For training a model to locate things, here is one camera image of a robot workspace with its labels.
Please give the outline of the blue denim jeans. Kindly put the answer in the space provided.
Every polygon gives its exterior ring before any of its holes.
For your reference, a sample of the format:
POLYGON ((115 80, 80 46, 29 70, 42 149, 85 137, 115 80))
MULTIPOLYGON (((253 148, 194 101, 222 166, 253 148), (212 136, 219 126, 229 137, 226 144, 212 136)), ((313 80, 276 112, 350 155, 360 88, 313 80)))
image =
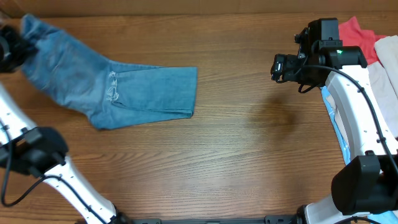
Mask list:
POLYGON ((37 49, 22 66, 25 77, 58 105, 86 115, 97 129, 193 116, 196 67, 110 60, 31 14, 22 18, 21 34, 37 49))

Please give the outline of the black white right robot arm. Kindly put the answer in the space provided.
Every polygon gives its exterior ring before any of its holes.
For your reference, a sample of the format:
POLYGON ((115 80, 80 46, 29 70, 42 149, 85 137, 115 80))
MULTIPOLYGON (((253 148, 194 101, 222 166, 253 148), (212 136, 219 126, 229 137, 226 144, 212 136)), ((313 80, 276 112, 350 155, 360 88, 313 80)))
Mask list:
POLYGON ((277 54, 271 78, 295 82, 299 92, 327 90, 338 110, 349 162, 331 182, 331 193, 294 215, 269 215, 266 223, 351 223, 397 211, 397 141, 377 105, 368 64, 358 46, 344 46, 338 20, 317 19, 295 36, 297 55, 277 54))

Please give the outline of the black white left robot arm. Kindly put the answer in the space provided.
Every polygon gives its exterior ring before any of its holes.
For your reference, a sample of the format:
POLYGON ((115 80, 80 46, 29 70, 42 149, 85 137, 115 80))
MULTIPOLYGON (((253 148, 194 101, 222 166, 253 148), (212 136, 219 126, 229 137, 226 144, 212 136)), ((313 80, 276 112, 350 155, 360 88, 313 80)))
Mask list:
POLYGON ((1 88, 1 167, 6 170, 1 187, 1 203, 5 207, 15 206, 27 196, 23 193, 16 201, 6 202, 9 174, 14 171, 37 178, 30 190, 42 182, 52 186, 80 212, 86 223, 131 222, 74 166, 60 133, 50 127, 38 127, 5 88, 1 88))

